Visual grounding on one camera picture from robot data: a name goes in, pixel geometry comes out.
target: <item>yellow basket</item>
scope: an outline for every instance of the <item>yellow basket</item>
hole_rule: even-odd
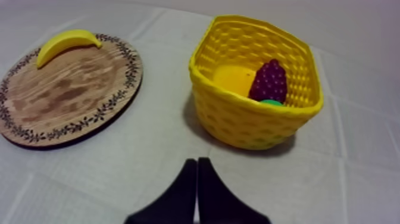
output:
[[[286,71],[284,107],[251,100],[213,81],[221,66],[240,65],[254,76],[272,58]],[[201,124],[217,139],[238,148],[271,148],[293,135],[323,106],[309,46],[264,21],[238,15],[216,17],[190,58],[189,70]]]

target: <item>table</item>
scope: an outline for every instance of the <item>table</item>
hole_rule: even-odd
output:
[[[211,19],[139,4],[2,10],[1,76],[68,29],[129,41],[144,75],[128,110],[86,141],[40,152],[0,138],[0,223],[123,223],[198,157],[276,224],[400,223],[400,80],[311,43],[325,94],[320,114],[283,145],[236,150],[200,127],[190,90],[188,61]]]

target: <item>yellow banana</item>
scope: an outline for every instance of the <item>yellow banana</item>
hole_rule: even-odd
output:
[[[39,51],[36,67],[39,69],[52,60],[60,52],[74,46],[96,45],[101,47],[101,42],[87,30],[68,30],[51,38]]]

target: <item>wooden plate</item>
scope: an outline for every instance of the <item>wooden plate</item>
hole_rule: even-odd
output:
[[[142,62],[129,43],[103,34],[102,48],[63,52],[36,68],[40,48],[23,57],[0,86],[0,131],[29,147],[62,144],[109,121],[142,80]]]

